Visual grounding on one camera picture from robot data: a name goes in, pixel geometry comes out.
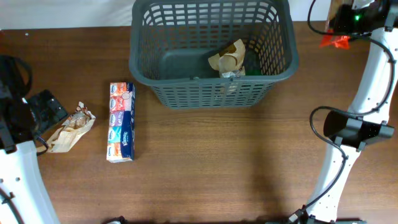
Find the red brown biscuit packet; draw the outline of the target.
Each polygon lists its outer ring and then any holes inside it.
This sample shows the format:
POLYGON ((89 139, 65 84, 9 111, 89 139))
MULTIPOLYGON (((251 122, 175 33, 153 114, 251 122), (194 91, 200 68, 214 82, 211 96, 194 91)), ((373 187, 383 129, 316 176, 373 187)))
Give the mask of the red brown biscuit packet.
MULTIPOLYGON (((352 0, 331 0, 330 8, 328 11, 328 17, 326 20, 326 25, 325 25, 325 32, 334 32, 336 29, 336 26, 332 24, 332 19, 334 18, 340 18, 340 13, 342 10, 340 9, 341 6, 349 6, 351 9, 352 7, 352 0)), ((324 35, 319 48, 323 47, 330 47, 333 46, 337 49, 344 49, 348 50, 349 49, 349 37, 348 36, 331 36, 331 35, 324 35)))

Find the brown snack bag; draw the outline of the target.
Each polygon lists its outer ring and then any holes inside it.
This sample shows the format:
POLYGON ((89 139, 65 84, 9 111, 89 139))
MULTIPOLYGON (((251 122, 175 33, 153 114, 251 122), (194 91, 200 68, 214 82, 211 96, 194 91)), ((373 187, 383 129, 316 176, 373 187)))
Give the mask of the brown snack bag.
POLYGON ((92 128, 95 119, 85 104, 79 102, 75 112, 45 142, 47 146, 37 148, 37 154, 68 152, 92 128))

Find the green lid spice jar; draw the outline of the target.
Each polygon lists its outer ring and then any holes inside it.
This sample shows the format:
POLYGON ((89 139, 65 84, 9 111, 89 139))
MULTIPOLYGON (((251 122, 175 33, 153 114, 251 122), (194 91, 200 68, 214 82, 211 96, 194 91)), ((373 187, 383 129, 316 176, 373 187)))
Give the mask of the green lid spice jar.
POLYGON ((262 75, 259 57, 254 51, 248 50, 246 52, 243 65, 245 67, 246 76, 262 75))

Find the blue Kleenex tissue multipack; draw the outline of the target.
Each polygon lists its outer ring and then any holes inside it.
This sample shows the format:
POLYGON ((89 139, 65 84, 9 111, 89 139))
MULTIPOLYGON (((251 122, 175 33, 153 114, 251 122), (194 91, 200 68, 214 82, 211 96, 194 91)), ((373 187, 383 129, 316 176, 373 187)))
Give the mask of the blue Kleenex tissue multipack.
POLYGON ((134 160, 136 87, 131 82, 110 83, 109 129, 106 159, 134 160))

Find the beige clear snack bag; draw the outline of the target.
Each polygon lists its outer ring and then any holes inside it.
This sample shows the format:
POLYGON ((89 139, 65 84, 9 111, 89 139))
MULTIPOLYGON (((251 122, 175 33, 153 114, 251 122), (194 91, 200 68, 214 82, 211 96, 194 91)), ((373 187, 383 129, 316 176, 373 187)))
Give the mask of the beige clear snack bag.
POLYGON ((224 50, 208 58, 210 67, 218 71, 220 78, 242 77, 246 75, 243 65, 246 48, 241 39, 224 50))

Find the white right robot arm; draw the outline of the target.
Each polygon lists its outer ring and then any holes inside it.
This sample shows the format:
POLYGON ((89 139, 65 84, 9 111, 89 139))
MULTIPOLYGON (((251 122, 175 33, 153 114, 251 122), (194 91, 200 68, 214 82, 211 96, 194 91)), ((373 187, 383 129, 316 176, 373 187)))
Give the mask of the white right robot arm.
POLYGON ((310 117, 313 133, 326 143, 326 156, 309 201, 291 214, 287 223, 338 223, 337 211, 349 173, 364 148, 394 134, 388 125, 397 84, 397 1, 353 1, 342 4, 320 31, 324 37, 351 37, 370 43, 368 60, 357 94, 346 111, 319 106, 329 113, 320 134, 310 117))

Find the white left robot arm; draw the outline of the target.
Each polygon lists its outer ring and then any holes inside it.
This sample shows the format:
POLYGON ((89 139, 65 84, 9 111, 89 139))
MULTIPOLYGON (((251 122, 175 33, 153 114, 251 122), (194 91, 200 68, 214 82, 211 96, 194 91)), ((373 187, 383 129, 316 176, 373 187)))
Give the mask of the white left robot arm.
POLYGON ((38 157, 49 151, 41 137, 67 117, 49 90, 20 98, 9 110, 1 138, 1 223, 59 223, 39 169, 38 157))

